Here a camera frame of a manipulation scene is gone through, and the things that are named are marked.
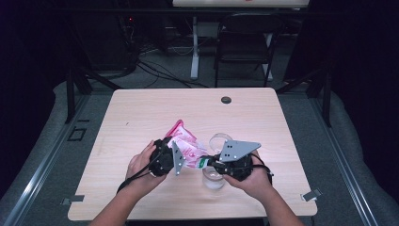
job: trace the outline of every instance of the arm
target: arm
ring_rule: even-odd
[[[143,169],[150,162],[150,156],[155,150],[153,141],[129,163],[126,178],[129,178]],[[153,177],[147,174],[137,178],[122,189],[90,225],[123,225],[129,217],[136,203],[156,188],[167,176]]]
[[[252,156],[253,164],[262,164],[259,159]],[[224,179],[232,186],[243,189],[250,197],[255,198],[264,207],[270,225],[303,225],[294,214],[278,191],[272,187],[264,169],[254,169],[246,180],[239,182],[231,176],[224,175]]]

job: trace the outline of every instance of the desk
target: desk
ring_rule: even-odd
[[[223,96],[231,97],[222,104]],[[164,137],[177,120],[210,150],[216,133],[256,141],[265,164],[274,172],[273,184],[298,216],[313,216],[314,201],[300,194],[311,191],[276,92],[248,89],[130,89],[117,90],[105,113],[73,202],[71,220],[92,220],[115,196],[127,165],[151,139]],[[128,219],[262,218],[261,204],[244,191],[225,184],[211,190],[202,184],[200,169],[170,173],[138,202]]]
[[[310,0],[173,0],[173,7],[178,8],[306,8]],[[191,64],[191,79],[198,79],[200,56],[198,51],[198,22],[193,18],[193,61]]]

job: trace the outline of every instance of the human hand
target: human hand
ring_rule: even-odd
[[[126,179],[132,177],[150,163],[150,156],[155,150],[155,147],[156,146],[152,140],[140,154],[135,155],[132,160],[130,160],[126,172]],[[167,178],[166,175],[154,177],[149,174],[149,172],[150,171],[148,169],[144,170],[140,175],[146,175],[135,179],[125,188],[134,191],[137,197],[141,199],[154,190],[159,184],[161,184],[165,178]]]
[[[262,162],[255,156],[252,156],[252,164],[259,165]],[[263,197],[264,192],[273,188],[267,177],[266,170],[262,168],[255,168],[253,172],[242,182],[237,181],[231,176],[225,174],[223,178],[231,185],[244,190],[249,196],[259,200]]]

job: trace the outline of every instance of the wrist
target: wrist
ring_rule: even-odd
[[[141,200],[141,198],[143,198],[139,194],[139,192],[137,192],[136,189],[132,186],[125,187],[118,194],[120,194],[126,201],[134,204],[136,204],[139,200]]]
[[[270,186],[268,188],[262,189],[256,199],[262,204],[265,204],[271,202],[274,197],[276,197],[276,195],[278,195],[277,190],[274,187]]]

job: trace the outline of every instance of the silver metal plate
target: silver metal plate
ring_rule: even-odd
[[[262,145],[257,142],[239,141],[239,140],[227,140],[224,145],[222,152],[220,153],[220,162],[232,162],[246,156],[247,154],[257,150]]]
[[[176,176],[179,176],[180,171],[182,170],[183,163],[185,161],[185,157],[180,151],[175,141],[172,141],[172,151],[173,151],[173,164],[175,169]]]

